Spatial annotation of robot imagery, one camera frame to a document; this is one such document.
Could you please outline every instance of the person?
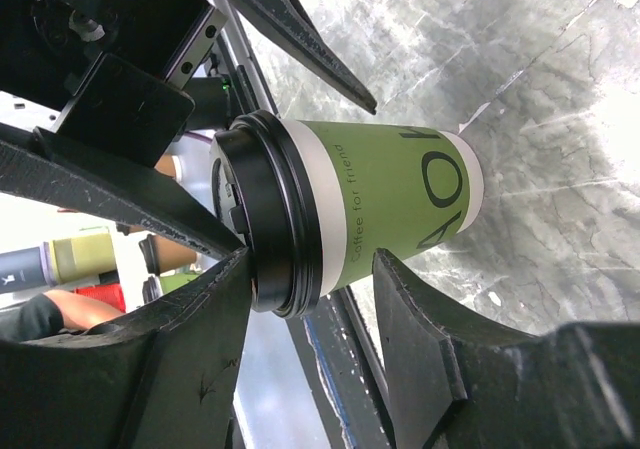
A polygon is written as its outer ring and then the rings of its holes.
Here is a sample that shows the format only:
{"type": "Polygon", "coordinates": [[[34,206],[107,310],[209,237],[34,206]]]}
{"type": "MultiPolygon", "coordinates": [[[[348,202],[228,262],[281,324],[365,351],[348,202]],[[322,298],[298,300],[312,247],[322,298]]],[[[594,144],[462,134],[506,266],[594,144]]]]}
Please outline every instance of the person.
{"type": "Polygon", "coordinates": [[[121,311],[102,301],[52,289],[0,319],[0,339],[25,342],[55,336],[63,329],[86,331],[121,315],[121,311]]]}

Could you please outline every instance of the white stripe on cup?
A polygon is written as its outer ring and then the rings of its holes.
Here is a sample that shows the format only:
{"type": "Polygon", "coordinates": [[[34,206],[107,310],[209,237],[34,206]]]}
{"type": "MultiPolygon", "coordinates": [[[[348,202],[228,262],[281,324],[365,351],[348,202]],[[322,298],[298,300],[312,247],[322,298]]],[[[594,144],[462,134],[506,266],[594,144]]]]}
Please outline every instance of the white stripe on cup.
{"type": "Polygon", "coordinates": [[[469,177],[469,209],[467,210],[467,215],[462,222],[462,226],[460,226],[460,229],[458,230],[459,234],[469,227],[480,213],[482,199],[484,198],[484,178],[482,177],[480,162],[478,162],[478,158],[469,147],[469,144],[467,144],[462,138],[450,132],[441,132],[440,134],[445,136],[454,146],[456,146],[456,149],[462,157],[462,162],[464,162],[464,166],[469,177]]]}
{"type": "Polygon", "coordinates": [[[322,289],[324,296],[335,289],[347,255],[347,216],[336,170],[318,136],[308,126],[281,121],[296,145],[311,183],[322,238],[322,289]]]}

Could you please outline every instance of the bare skin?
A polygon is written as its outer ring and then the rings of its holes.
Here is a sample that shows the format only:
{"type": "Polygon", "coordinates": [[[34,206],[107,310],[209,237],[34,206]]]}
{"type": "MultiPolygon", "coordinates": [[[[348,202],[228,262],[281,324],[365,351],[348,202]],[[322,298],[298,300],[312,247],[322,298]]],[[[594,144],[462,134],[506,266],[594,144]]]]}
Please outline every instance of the bare skin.
{"type": "Polygon", "coordinates": [[[44,295],[60,309],[64,327],[73,331],[86,331],[124,314],[109,304],[73,292],[53,289],[44,295]]]}

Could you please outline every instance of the green paper cup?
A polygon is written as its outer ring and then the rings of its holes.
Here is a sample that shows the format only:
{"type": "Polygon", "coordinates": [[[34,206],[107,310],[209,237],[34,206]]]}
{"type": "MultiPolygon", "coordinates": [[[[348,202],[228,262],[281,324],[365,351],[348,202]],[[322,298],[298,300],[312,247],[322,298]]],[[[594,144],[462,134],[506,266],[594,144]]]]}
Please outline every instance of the green paper cup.
{"type": "Polygon", "coordinates": [[[254,253],[257,310],[304,314],[371,274],[377,248],[414,256],[480,211],[480,164],[454,134],[259,111],[216,138],[238,196],[231,220],[254,253]]]}

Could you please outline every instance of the marble tabletop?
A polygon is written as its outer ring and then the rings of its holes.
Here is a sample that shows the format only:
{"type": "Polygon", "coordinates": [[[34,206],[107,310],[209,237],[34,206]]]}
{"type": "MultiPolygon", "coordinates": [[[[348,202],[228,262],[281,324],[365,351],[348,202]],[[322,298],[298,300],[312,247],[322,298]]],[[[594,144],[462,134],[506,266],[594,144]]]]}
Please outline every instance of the marble tabletop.
{"type": "Polygon", "coordinates": [[[640,319],[639,0],[301,1],[379,113],[248,27],[282,116],[429,126],[480,159],[478,219],[412,269],[532,333],[640,319]]]}

